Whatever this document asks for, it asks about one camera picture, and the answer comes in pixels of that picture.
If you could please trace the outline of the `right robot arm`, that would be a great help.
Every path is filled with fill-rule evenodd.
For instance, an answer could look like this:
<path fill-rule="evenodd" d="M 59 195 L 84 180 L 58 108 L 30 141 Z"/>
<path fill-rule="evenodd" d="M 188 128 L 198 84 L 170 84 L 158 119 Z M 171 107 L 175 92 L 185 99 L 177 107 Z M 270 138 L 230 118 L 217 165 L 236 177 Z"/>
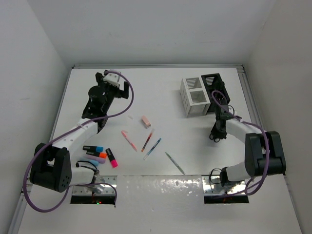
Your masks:
<path fill-rule="evenodd" d="M 215 124 L 209 138 L 214 142 L 226 139 L 230 134 L 245 145 L 243 162 L 221 169 L 220 183 L 229 186 L 248 178 L 284 174 L 286 160 L 280 134 L 266 132 L 260 126 L 242 120 L 229 112 L 225 98 L 213 98 Z"/>

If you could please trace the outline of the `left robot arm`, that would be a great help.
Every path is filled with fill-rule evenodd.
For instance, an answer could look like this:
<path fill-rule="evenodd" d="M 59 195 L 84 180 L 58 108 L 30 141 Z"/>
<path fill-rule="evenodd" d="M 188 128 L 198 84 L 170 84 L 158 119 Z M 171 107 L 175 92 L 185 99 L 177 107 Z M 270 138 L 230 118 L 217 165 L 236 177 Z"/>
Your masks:
<path fill-rule="evenodd" d="M 88 91 L 89 100 L 77 125 L 53 143 L 36 147 L 30 171 L 32 184 L 62 193 L 70 186 L 92 183 L 96 170 L 79 166 L 80 157 L 75 153 L 104 128 L 113 100 L 129 97 L 132 87 L 125 81 L 120 89 L 121 77 L 121 73 L 114 70 L 96 73 L 97 84 Z"/>

